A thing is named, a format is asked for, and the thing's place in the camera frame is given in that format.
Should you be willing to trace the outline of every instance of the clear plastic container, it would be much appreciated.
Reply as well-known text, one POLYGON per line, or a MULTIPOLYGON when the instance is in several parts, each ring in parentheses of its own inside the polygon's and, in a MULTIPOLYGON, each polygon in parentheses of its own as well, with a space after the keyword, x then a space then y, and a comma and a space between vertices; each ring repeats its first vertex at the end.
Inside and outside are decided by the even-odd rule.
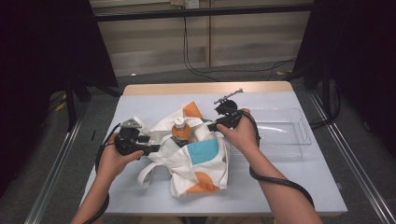
MULTIPOLYGON (((259 129, 260 150, 267 157, 298 158, 311 145, 300 109, 253 109, 250 114, 259 129)), ((231 155, 242 156, 231 146, 231 155)))

